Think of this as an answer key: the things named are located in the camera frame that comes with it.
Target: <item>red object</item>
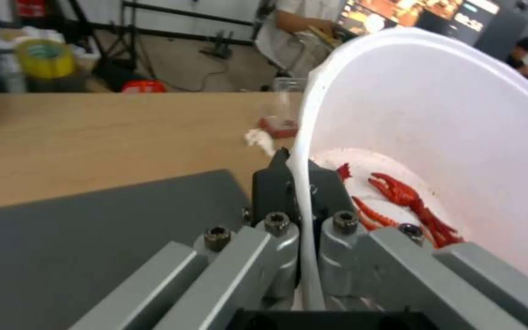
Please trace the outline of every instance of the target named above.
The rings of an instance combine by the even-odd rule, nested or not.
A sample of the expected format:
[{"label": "red object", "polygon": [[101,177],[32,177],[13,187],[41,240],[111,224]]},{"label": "red object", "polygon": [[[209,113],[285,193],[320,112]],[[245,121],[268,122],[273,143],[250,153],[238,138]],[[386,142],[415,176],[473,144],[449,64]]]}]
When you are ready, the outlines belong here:
[{"label": "red object", "polygon": [[341,182],[346,181],[346,178],[352,177],[352,173],[350,172],[350,163],[344,163],[344,165],[338,167],[336,171],[339,175],[339,178],[341,178]]},{"label": "red object", "polygon": [[413,188],[398,181],[390,175],[385,175],[384,173],[372,173],[371,175],[383,180],[384,182],[372,177],[368,178],[368,182],[372,186],[375,186],[376,189],[380,190],[384,197],[394,204],[400,206],[410,206],[417,200],[421,200],[419,198],[419,194],[417,194]]},{"label": "red object", "polygon": [[[385,217],[384,215],[381,215],[380,213],[369,208],[369,206],[362,202],[362,200],[360,200],[358,197],[352,196],[352,199],[354,200],[354,203],[356,203],[356,206],[358,206],[358,208],[360,209],[360,219],[364,219],[363,215],[367,215],[370,219],[376,221],[377,223],[380,223],[383,227],[398,227],[398,222],[388,217]],[[365,223],[362,222],[362,224],[368,230],[371,230]]]},{"label": "red object", "polygon": [[46,0],[16,0],[17,13],[22,17],[46,16]]},{"label": "red object", "polygon": [[123,85],[122,93],[165,93],[166,87],[159,81],[130,81]]},{"label": "red object", "polygon": [[[380,190],[384,197],[396,205],[408,206],[417,215],[419,221],[431,232],[431,236],[436,243],[434,244],[435,248],[464,242],[463,238],[457,234],[457,230],[442,223],[430,209],[425,207],[423,200],[413,188],[384,173],[372,173],[371,175],[373,177],[368,178],[368,182]],[[369,209],[365,204],[363,206],[368,209],[368,211],[364,212],[369,218],[380,223],[383,223],[381,220],[384,221],[384,219],[390,220]]]},{"label": "red object", "polygon": [[299,131],[295,121],[282,121],[277,117],[262,117],[258,126],[272,138],[293,138]]}]

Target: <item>hex bolt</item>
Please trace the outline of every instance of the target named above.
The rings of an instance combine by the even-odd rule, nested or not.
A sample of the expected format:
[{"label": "hex bolt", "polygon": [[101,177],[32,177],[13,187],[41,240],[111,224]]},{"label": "hex bolt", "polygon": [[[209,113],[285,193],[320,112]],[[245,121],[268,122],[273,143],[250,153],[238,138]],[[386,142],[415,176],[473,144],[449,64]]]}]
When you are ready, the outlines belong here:
[{"label": "hex bolt", "polygon": [[231,240],[231,232],[227,228],[217,226],[206,230],[203,238],[205,247],[213,252],[220,252]]},{"label": "hex bolt", "polygon": [[358,218],[350,211],[337,211],[333,215],[333,228],[344,235],[356,232]]},{"label": "hex bolt", "polygon": [[270,212],[264,217],[264,228],[275,237],[286,234],[291,220],[284,212]]},{"label": "hex bolt", "polygon": [[398,226],[398,230],[405,234],[411,241],[415,242],[418,246],[423,245],[423,240],[425,236],[423,235],[423,230],[417,225],[404,223]]}]

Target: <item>man wearing cap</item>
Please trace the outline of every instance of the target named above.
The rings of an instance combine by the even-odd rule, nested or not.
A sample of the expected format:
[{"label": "man wearing cap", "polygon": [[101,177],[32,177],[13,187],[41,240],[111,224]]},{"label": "man wearing cap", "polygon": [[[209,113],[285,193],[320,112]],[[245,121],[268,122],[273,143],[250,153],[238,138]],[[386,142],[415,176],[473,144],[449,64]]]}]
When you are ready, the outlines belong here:
[{"label": "man wearing cap", "polygon": [[506,63],[515,68],[518,72],[528,78],[528,64],[523,59],[528,55],[528,36],[517,42],[511,54],[506,59]]}]

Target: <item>gray mat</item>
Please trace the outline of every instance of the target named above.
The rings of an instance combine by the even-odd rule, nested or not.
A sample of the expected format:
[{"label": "gray mat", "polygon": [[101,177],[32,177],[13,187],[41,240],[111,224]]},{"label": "gray mat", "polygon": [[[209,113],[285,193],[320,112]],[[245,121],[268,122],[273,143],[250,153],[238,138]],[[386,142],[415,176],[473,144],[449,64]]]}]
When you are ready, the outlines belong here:
[{"label": "gray mat", "polygon": [[249,201],[213,171],[0,209],[0,329],[64,330],[172,240],[241,227]]}]

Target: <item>person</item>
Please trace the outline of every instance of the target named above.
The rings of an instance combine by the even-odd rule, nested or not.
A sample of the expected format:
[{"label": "person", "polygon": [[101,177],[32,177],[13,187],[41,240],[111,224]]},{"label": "person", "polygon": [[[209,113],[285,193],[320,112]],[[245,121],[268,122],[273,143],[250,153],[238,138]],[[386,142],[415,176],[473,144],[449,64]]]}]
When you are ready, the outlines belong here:
[{"label": "person", "polygon": [[333,37],[341,5],[341,0],[277,0],[270,24],[262,29],[272,36],[275,61],[285,70],[281,74],[304,78],[325,60],[327,48],[308,30],[315,27]]},{"label": "person", "polygon": [[523,59],[528,55],[528,36],[519,40],[506,58],[506,63],[528,78],[528,64]]},{"label": "person", "polygon": [[340,1],[323,0],[278,0],[276,3],[276,27],[289,32],[308,31],[316,27],[328,36],[333,36],[333,19],[338,12],[330,2],[339,5]]}]

